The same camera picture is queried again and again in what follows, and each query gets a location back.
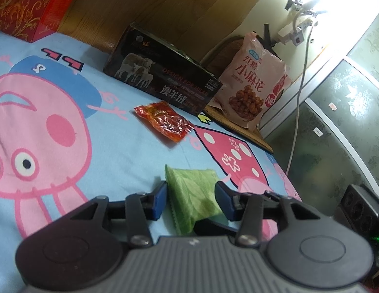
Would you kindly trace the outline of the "black sheep wool box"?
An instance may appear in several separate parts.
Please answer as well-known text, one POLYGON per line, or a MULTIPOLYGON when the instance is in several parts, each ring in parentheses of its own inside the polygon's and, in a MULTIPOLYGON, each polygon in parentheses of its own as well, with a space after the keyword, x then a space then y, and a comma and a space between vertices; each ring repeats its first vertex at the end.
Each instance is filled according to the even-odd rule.
POLYGON ((103 72, 151 96, 198 115, 222 83, 174 45, 130 24, 103 72))

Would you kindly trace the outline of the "red spicy snack packet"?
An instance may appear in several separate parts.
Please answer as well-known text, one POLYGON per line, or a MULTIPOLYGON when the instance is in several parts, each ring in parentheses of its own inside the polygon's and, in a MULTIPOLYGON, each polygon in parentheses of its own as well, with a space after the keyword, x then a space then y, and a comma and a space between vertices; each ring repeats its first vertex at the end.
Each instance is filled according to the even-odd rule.
POLYGON ((167 102, 160 101, 134 108, 137 116, 147 120, 159 133, 175 143, 181 142, 194 126, 186 118, 176 113, 167 102))

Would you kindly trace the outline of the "wooden headboard panel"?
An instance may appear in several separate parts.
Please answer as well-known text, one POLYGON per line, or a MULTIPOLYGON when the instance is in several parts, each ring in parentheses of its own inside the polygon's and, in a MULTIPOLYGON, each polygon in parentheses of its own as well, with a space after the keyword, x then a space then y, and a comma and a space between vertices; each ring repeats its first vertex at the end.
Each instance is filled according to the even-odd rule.
POLYGON ((111 52, 132 22, 202 60, 259 0, 74 0, 59 32, 111 52))

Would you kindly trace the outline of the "light green leaf packet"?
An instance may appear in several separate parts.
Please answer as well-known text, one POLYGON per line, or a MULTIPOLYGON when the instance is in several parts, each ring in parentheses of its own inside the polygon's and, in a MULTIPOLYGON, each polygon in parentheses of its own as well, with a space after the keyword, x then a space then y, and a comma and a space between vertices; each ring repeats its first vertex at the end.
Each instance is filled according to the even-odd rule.
POLYGON ((178 235, 190 234, 197 221, 207 218, 227 223, 215 200, 219 178, 214 170, 174 169, 166 165, 165 180, 178 235))

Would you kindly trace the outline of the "glass cabinet door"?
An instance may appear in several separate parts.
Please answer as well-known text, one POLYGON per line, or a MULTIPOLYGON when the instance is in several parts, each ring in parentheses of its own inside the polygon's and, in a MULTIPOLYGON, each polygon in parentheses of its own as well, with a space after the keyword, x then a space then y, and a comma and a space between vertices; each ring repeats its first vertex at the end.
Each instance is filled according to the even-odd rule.
POLYGON ((348 185, 379 194, 379 14, 262 126, 304 202, 331 214, 348 185))

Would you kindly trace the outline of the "red gift box gold pattern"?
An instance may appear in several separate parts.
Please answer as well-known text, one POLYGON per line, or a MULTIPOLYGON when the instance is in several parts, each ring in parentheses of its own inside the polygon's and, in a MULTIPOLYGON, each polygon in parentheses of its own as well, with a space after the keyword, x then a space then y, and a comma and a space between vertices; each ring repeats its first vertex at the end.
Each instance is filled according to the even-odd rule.
POLYGON ((73 0, 0 0, 0 31, 26 42, 57 32, 73 0))

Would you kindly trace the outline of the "pink fried dough snack bag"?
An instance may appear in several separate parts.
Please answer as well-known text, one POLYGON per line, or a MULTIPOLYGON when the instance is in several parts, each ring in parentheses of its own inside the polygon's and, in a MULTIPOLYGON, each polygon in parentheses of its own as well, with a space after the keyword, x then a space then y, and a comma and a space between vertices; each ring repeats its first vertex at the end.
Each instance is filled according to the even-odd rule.
POLYGON ((244 36, 241 49, 225 69, 223 76, 219 78, 222 87, 229 81, 238 81, 236 77, 233 77, 233 73, 237 71, 233 66, 244 63, 247 58, 250 60, 252 74, 246 73, 243 82, 264 100, 265 111, 260 114, 258 125, 263 114, 275 104, 282 93, 292 84, 292 80, 288 75, 288 67, 285 63, 262 46, 256 33, 250 32, 244 36))

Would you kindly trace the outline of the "white power strip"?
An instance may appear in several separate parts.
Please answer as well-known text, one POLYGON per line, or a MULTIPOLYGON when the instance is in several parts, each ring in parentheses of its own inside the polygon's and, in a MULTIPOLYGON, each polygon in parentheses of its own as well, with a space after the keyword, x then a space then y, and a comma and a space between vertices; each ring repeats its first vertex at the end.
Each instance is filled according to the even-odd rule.
POLYGON ((283 45, 286 45, 289 41, 292 41, 294 46, 298 46, 305 40, 304 32, 306 29, 312 26, 317 26, 317 22, 312 20, 310 17, 299 19, 295 28, 291 22, 278 31, 276 41, 282 43, 283 45))

